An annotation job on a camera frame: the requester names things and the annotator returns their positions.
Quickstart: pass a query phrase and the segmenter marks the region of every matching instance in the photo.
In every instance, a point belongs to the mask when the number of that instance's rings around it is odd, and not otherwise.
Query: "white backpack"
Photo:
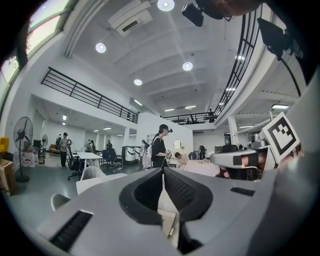
[[[143,156],[142,156],[142,165],[144,168],[150,168],[151,166],[151,157],[152,157],[152,147],[154,145],[155,140],[161,138],[159,136],[155,137],[154,140],[152,141],[152,144],[146,151],[144,151]]]

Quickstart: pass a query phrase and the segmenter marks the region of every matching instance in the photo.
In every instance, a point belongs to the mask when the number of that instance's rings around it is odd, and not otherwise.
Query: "fan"
[[[19,164],[20,164],[20,176],[17,176],[15,180],[17,182],[27,182],[30,180],[29,176],[23,175],[21,165],[21,152],[24,151],[25,143],[30,145],[33,137],[34,129],[31,120],[24,116],[16,122],[13,132],[13,139],[16,148],[19,150]]]
[[[45,134],[42,136],[42,148],[44,149],[48,145],[48,136]]]

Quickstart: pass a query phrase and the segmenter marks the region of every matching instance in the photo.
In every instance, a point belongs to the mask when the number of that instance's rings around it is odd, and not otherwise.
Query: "pink tablecloth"
[[[187,172],[192,172],[196,174],[202,174],[207,176],[216,176],[220,172],[218,165],[211,162],[199,163],[199,160],[188,160],[186,167],[184,168]]]

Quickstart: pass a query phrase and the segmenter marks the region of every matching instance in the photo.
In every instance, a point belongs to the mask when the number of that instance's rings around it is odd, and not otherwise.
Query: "railing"
[[[262,4],[255,11],[242,16],[239,47],[232,67],[231,75],[226,84],[225,90],[223,91],[221,99],[214,110],[217,116],[228,104],[247,70],[259,35],[259,25],[257,19],[261,18],[261,16]]]
[[[172,121],[179,125],[194,125],[213,123],[217,116],[214,112],[204,112],[195,114],[181,114],[164,117],[165,119]]]
[[[66,76],[65,74],[62,74],[52,67],[48,68],[48,72],[46,73],[41,84],[94,106],[100,110],[104,110],[130,122],[138,123],[137,113],[116,103],[112,99],[103,96],[99,92],[90,89],[84,84]]]

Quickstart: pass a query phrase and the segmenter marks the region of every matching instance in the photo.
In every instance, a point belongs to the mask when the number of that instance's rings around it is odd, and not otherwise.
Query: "black cable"
[[[289,71],[291,77],[292,77],[292,80],[294,82],[294,85],[295,85],[295,88],[296,88],[296,92],[298,93],[298,96],[300,97],[301,96],[301,92],[300,92],[300,89],[299,89],[299,86],[298,86],[298,83],[295,79],[295,76],[294,74],[292,73],[291,69],[289,68],[289,66],[287,65],[287,63],[284,61],[283,58],[280,58],[280,61],[283,63],[283,65],[286,67],[286,69]]]

